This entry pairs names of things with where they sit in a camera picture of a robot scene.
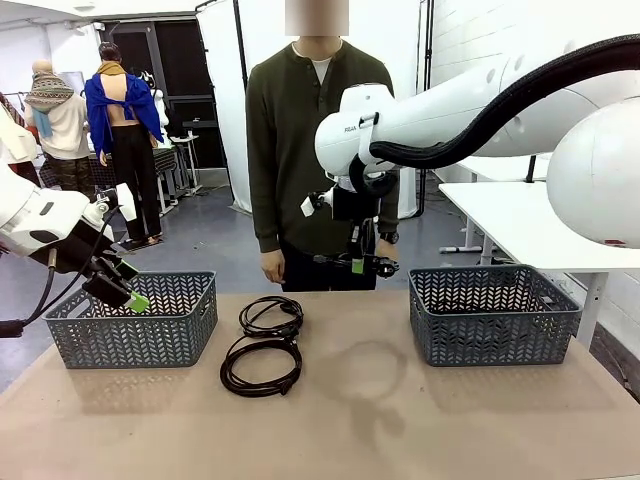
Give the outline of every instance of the dark green sweater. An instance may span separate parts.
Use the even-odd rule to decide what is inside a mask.
[[[315,153],[315,134],[340,109],[346,88],[381,83],[393,94],[382,62],[343,42],[322,85],[313,63],[288,45],[251,72],[247,89],[247,140],[251,205],[263,253],[284,240],[302,252],[335,255],[346,250],[350,224],[331,218],[327,205],[305,218],[300,205],[310,192],[333,186]],[[382,201],[378,229],[398,226],[399,186]]]

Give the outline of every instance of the concrete floor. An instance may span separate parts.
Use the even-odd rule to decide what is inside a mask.
[[[270,293],[279,289],[270,284],[260,270],[258,244],[249,216],[229,208],[232,204],[228,188],[184,199],[163,218],[165,242],[128,257],[140,270],[214,270],[219,293]],[[463,241],[464,222],[460,212],[439,195],[429,195],[427,209],[420,218],[400,223],[399,243],[401,271],[392,279],[379,281],[380,289],[406,289],[407,270],[443,265],[475,265],[478,255],[440,255],[441,246]],[[2,319],[24,318],[33,310],[44,286],[46,269],[30,260],[3,255],[0,258],[0,316]],[[58,276],[52,298],[69,282],[69,276]],[[26,330],[23,338],[0,340],[0,392],[40,356],[52,339],[43,321]],[[592,351],[619,378],[619,362],[634,372],[633,365],[619,344],[600,329]]]

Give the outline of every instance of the blue garment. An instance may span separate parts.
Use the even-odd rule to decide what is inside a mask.
[[[113,146],[111,123],[107,113],[108,105],[120,105],[124,108],[126,120],[135,120],[137,118],[156,137],[159,143],[164,142],[158,110],[151,96],[149,85],[143,80],[127,74],[127,95],[124,102],[107,98],[99,73],[87,80],[84,91],[87,97],[87,116],[89,117],[89,127],[91,128],[91,141],[98,158],[101,152],[111,153]]]
[[[36,123],[38,129],[38,135],[42,138],[49,138],[53,136],[53,130],[51,129],[51,122],[49,121],[49,115],[40,110],[32,109],[33,120]]]

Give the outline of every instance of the wristwatch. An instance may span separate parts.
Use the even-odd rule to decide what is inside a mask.
[[[385,232],[380,234],[380,238],[391,245],[395,245],[400,240],[400,235],[398,232]]]

